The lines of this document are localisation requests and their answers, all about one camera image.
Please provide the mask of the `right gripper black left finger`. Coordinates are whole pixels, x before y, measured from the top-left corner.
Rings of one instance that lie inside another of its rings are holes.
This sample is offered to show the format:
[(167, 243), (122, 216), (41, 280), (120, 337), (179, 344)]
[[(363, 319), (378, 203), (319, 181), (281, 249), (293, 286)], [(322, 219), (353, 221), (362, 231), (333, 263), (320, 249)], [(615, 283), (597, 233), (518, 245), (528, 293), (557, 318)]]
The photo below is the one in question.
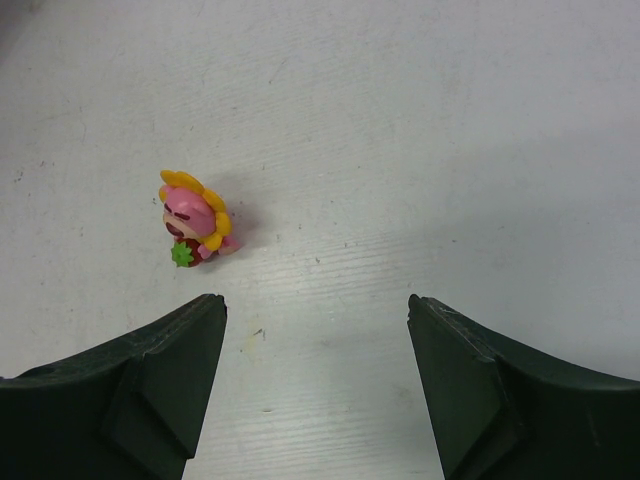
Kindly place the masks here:
[(227, 323), (204, 294), (1, 381), (4, 479), (180, 479), (197, 450)]

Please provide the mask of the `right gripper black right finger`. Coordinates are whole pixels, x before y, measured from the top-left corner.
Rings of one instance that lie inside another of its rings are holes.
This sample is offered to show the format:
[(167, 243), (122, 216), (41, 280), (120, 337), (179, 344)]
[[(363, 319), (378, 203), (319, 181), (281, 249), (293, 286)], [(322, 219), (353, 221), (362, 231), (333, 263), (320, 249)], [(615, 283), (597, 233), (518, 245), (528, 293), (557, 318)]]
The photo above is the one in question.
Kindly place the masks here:
[(639, 384), (411, 295), (410, 333), (447, 479), (636, 479)]

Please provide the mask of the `pink bear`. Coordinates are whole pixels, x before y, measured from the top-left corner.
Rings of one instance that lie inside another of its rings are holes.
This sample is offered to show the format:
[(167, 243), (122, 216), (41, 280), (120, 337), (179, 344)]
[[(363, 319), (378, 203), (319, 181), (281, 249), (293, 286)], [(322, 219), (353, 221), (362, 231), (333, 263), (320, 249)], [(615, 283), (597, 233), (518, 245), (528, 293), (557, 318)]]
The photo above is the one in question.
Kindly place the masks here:
[(163, 224), (173, 238), (171, 257), (177, 267), (195, 267), (240, 248), (231, 215), (217, 193), (183, 171), (162, 170), (160, 177)]

